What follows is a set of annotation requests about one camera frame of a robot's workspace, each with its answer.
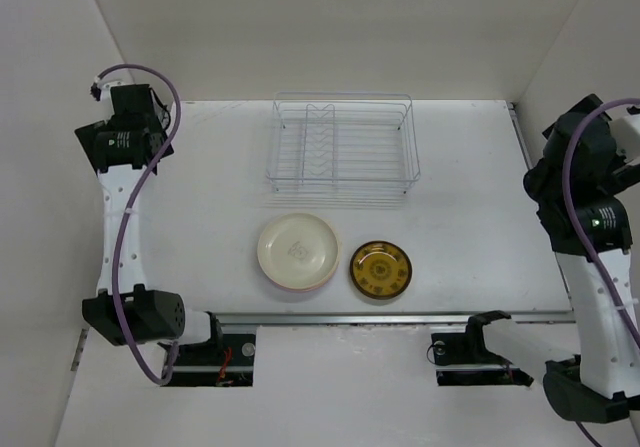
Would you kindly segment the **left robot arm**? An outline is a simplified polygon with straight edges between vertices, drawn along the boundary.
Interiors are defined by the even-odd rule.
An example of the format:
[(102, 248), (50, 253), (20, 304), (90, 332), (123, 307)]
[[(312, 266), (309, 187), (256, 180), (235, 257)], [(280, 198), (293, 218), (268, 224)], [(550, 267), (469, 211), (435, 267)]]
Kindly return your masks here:
[(82, 302), (84, 320), (109, 343), (125, 335), (114, 301), (119, 299), (138, 344), (213, 343), (219, 324), (207, 312), (185, 307), (173, 292), (154, 289), (144, 263), (141, 195), (135, 187), (167, 138), (170, 112), (148, 84), (111, 81), (93, 87), (107, 119), (76, 130), (102, 188), (103, 261), (94, 297)]

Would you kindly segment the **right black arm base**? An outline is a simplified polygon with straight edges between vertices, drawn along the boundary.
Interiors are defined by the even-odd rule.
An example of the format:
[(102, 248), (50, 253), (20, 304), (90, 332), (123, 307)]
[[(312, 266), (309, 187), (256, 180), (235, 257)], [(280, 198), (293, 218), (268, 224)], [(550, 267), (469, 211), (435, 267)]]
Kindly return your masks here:
[(432, 332), (427, 360), (440, 387), (530, 387), (534, 379), (507, 360), (476, 349), (464, 332)]

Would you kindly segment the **pink plastic plate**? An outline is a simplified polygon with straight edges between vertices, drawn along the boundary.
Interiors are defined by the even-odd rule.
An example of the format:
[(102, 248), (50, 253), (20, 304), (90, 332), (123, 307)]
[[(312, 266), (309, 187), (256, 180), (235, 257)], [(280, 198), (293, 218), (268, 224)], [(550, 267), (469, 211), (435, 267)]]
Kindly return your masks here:
[(289, 293), (313, 292), (332, 280), (335, 273), (324, 275), (313, 274), (310, 276), (279, 276), (270, 278), (270, 282), (277, 288)]

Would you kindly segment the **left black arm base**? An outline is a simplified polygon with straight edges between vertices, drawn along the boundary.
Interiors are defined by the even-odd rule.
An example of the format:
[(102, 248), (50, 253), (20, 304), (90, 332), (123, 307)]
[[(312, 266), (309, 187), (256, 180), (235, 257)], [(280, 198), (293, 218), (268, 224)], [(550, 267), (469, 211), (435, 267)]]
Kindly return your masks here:
[(167, 387), (252, 387), (257, 329), (223, 326), (221, 336), (181, 345)]

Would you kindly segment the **tan plate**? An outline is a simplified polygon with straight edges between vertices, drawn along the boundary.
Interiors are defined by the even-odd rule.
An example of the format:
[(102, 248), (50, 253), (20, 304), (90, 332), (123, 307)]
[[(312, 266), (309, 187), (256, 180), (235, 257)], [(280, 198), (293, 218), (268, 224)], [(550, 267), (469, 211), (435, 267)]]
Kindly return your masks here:
[(309, 292), (325, 285), (334, 276), (340, 257), (341, 243), (335, 229), (309, 213), (273, 219), (257, 244), (262, 272), (289, 292)]

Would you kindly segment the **orange plastic plate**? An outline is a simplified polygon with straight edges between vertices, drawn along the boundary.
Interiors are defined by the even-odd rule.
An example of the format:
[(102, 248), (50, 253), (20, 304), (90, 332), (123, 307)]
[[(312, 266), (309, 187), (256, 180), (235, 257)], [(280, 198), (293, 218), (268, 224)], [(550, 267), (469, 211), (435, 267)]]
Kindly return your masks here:
[(276, 217), (279, 234), (286, 239), (288, 260), (279, 276), (310, 276), (336, 273), (342, 256), (342, 241), (336, 228), (322, 217), (292, 213)]

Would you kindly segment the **white wire dish rack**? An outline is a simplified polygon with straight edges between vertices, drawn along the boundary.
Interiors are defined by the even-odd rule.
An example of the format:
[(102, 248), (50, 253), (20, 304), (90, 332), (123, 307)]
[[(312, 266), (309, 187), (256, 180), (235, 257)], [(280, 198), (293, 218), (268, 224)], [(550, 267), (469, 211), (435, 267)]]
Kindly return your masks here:
[(270, 130), (266, 178), (277, 193), (396, 197), (421, 177), (407, 94), (280, 92)]

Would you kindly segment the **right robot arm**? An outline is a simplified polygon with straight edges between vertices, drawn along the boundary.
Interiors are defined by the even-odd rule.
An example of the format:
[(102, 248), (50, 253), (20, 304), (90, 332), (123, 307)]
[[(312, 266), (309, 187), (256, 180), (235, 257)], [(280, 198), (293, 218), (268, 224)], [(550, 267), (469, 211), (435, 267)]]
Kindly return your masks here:
[(518, 367), (566, 421), (625, 420), (639, 409), (639, 325), (630, 221), (617, 196), (639, 182), (639, 102), (590, 94), (543, 135), (542, 156), (523, 187), (568, 286), (580, 351), (558, 350), (490, 311), (467, 322), (469, 354), (476, 363)]

